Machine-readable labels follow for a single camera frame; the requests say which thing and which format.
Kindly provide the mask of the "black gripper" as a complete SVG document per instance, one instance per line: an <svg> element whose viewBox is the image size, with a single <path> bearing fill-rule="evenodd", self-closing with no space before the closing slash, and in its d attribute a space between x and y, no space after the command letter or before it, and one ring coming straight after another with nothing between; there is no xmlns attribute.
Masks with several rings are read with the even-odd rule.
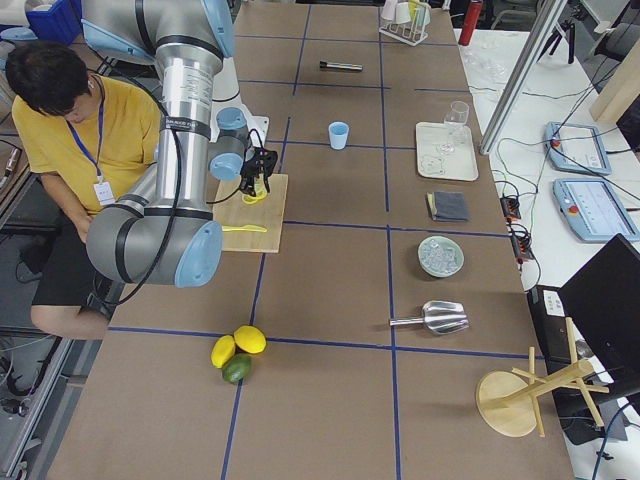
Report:
<svg viewBox="0 0 640 480"><path fill-rule="evenodd" d="M254 178L262 176L264 190L269 194L271 190L268 178L273 174L276 163L276 151L268 150L264 147L254 148L253 156L243 163L240 171L242 193L252 196Z"/></svg>

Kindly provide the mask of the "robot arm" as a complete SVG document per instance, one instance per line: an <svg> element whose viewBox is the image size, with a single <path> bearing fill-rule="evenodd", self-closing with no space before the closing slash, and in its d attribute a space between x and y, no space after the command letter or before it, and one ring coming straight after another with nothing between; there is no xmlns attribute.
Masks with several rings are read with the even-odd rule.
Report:
<svg viewBox="0 0 640 480"><path fill-rule="evenodd" d="M242 104L234 1L87 1L83 33L96 51L155 67L162 86L155 163L93 220L87 253L124 283L199 287L214 276L223 231L206 202L209 178L247 177L268 122Z"/></svg>

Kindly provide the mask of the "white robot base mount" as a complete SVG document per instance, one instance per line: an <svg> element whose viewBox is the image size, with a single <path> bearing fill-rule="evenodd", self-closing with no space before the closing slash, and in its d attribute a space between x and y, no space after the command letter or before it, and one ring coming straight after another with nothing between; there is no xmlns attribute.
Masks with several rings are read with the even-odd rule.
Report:
<svg viewBox="0 0 640 480"><path fill-rule="evenodd" d="M254 115L242 100L233 57L223 59L222 70L213 80L210 119L212 141L216 141L219 134L216 116L221 110L228 107L238 108L243 112L247 122L247 128L249 130L255 130L255 133L251 134L252 144L254 146L259 146L260 143L266 142L269 118Z"/></svg>

